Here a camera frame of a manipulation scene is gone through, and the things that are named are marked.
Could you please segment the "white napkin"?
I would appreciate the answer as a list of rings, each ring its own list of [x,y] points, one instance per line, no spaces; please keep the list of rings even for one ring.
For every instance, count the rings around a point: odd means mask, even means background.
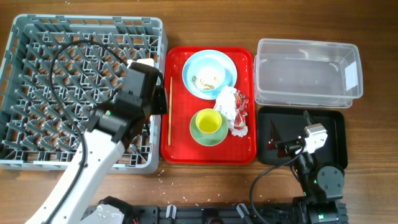
[[[237,89],[231,86],[223,87],[216,99],[216,103],[213,109],[217,110],[227,119],[228,128],[231,131],[231,134],[233,136],[238,136],[242,138],[248,133],[247,124],[242,130],[233,129],[234,119],[236,116],[236,99],[234,95],[236,91]]]

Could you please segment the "red snack wrapper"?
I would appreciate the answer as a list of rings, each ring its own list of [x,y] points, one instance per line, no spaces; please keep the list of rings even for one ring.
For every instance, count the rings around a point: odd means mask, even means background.
[[[246,125],[246,116],[248,115],[249,98],[237,90],[236,99],[236,116],[234,119],[233,129],[242,130]]]

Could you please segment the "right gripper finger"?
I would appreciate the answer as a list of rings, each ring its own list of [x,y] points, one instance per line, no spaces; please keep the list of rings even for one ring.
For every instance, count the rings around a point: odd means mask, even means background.
[[[312,130],[314,128],[315,122],[313,120],[313,118],[310,116],[309,112],[307,110],[305,110],[303,112],[303,116],[304,116],[304,120],[306,122],[306,127],[305,130]]]
[[[278,144],[281,142],[281,137],[272,119],[269,120],[269,123],[270,132],[267,148],[268,150],[276,150],[278,149]]]

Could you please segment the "white bowl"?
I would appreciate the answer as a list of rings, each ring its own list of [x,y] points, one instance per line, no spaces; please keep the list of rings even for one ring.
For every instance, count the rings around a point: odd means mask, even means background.
[[[218,81],[215,89],[223,83],[225,78],[225,70],[223,66],[217,60],[205,58],[195,60],[188,69],[188,74],[191,76],[191,82],[193,76],[214,77]]]

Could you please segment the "wooden chopstick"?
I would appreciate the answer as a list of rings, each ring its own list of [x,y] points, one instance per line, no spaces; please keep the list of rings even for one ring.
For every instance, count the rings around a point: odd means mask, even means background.
[[[170,90],[169,90],[169,118],[168,118],[168,138],[167,144],[171,145],[171,132],[172,132],[172,92],[173,92],[173,77],[170,77]]]

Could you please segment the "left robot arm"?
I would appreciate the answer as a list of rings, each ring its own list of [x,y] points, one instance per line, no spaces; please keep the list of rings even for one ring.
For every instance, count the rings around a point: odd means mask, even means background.
[[[29,223],[131,223],[132,207],[108,197],[93,213],[85,210],[105,175],[122,157],[152,115],[166,114],[163,75],[152,59],[128,60],[114,102],[96,106],[71,163]]]

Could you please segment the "food scraps and rice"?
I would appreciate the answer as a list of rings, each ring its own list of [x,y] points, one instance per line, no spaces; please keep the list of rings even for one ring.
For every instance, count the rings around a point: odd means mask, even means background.
[[[217,79],[214,77],[193,76],[192,82],[199,90],[213,90],[218,84]]]

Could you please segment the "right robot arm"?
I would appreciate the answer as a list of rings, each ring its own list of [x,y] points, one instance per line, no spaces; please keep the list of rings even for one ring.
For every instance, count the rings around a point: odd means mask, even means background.
[[[319,162],[315,153],[323,148],[328,139],[326,128],[316,123],[308,111],[303,112],[306,127],[296,139],[283,140],[279,130],[270,121],[268,145],[278,150],[279,158],[289,157],[289,166],[303,190],[302,197],[292,202],[292,219],[295,223],[348,223],[343,198],[345,172],[342,167],[330,162]]]

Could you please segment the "yellow cup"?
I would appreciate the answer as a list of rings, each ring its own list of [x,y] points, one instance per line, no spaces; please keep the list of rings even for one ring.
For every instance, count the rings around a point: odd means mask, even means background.
[[[222,125],[222,117],[218,111],[206,108],[197,113],[195,124],[201,133],[214,134]]]

